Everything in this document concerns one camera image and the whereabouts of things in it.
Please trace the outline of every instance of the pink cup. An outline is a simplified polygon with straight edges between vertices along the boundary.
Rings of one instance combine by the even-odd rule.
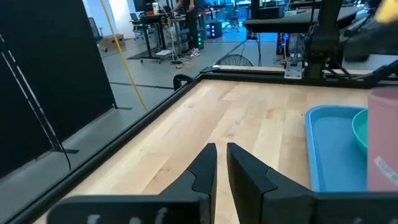
[[[368,190],[398,191],[398,87],[368,93]]]

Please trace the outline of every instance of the black metal frame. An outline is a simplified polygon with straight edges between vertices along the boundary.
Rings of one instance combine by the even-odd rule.
[[[144,128],[151,124],[164,111],[170,108],[176,101],[190,91],[197,83],[203,79],[209,80],[226,80],[241,82],[258,82],[258,83],[281,83],[291,85],[310,85],[310,86],[327,86],[327,87],[343,87],[343,88],[372,88],[375,86],[398,85],[398,81],[385,80],[377,85],[367,85],[358,83],[342,83],[336,79],[328,78],[324,80],[289,80],[284,79],[283,72],[267,72],[252,70],[234,70],[209,68],[205,69],[195,78],[185,75],[177,75],[174,78],[175,92],[168,98],[152,108],[147,114],[138,119],[134,124],[130,125],[125,131],[107,143],[103,148],[95,154],[87,158],[82,164],[73,169],[68,175],[61,179],[58,183],[51,186],[44,193],[39,195],[30,204],[17,212],[6,223],[32,223],[34,220],[44,214],[53,204],[65,196],[69,191],[76,187],[81,181],[90,175],[96,168],[109,159],[113,154],[118,152],[128,141],[138,135]]]

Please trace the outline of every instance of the black curtain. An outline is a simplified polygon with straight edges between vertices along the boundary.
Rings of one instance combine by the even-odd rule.
[[[3,0],[0,34],[61,141],[113,107],[81,0]]]
[[[18,82],[0,53],[0,178],[51,148]]]

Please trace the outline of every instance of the teal bowl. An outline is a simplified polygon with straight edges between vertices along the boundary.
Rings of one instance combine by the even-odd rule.
[[[351,123],[354,137],[358,143],[359,148],[368,154],[368,109],[362,110],[355,115]]]

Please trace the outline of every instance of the blue tray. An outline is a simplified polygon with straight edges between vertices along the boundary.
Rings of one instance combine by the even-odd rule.
[[[358,148],[351,122],[365,108],[317,106],[307,111],[308,163],[316,192],[363,192],[366,155]]]

